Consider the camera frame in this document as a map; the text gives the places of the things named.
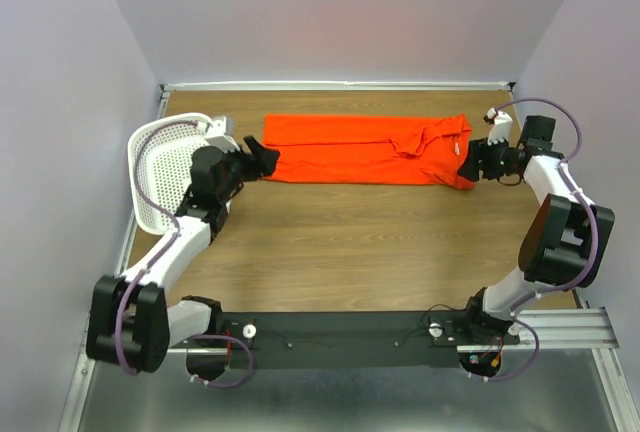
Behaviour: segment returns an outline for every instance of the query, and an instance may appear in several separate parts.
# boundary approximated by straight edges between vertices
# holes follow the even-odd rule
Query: orange cloth
[[[280,151],[271,180],[304,183],[446,184],[457,175],[471,127],[446,118],[267,115],[264,145]]]

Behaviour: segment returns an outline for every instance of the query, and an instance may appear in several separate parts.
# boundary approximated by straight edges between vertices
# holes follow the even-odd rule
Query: perforated basket
[[[141,190],[156,204],[174,213],[191,183],[189,170],[191,155],[196,149],[208,145],[207,128],[213,120],[198,113],[182,114],[156,120],[140,127],[129,139],[129,179],[133,208],[138,225],[150,234],[162,235],[171,228],[171,221],[150,207],[140,196],[134,182],[134,165],[147,138],[165,124],[144,148],[138,167]]]

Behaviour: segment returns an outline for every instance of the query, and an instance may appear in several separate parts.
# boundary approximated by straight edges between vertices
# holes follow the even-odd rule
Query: wooden surface
[[[267,113],[466,114],[473,138],[503,91],[173,92],[167,115],[230,115],[234,136],[262,138]],[[512,140],[519,131],[514,127]],[[248,183],[216,242],[182,275],[169,302],[201,295],[229,311],[344,311],[463,307],[516,264],[537,211],[526,185]],[[157,240],[138,230],[131,262]],[[570,294],[540,306],[572,307]]]

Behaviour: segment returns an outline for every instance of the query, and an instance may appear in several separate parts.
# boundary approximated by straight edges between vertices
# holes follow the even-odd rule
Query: orange towel
[[[446,118],[268,115],[264,145],[280,150],[271,180],[304,183],[445,184],[457,175],[471,127]]]

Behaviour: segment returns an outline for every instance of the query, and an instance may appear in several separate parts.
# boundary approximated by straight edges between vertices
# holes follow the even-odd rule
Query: folded cloth
[[[264,145],[280,150],[271,180],[298,183],[445,184],[457,175],[471,127],[445,118],[267,115]]]

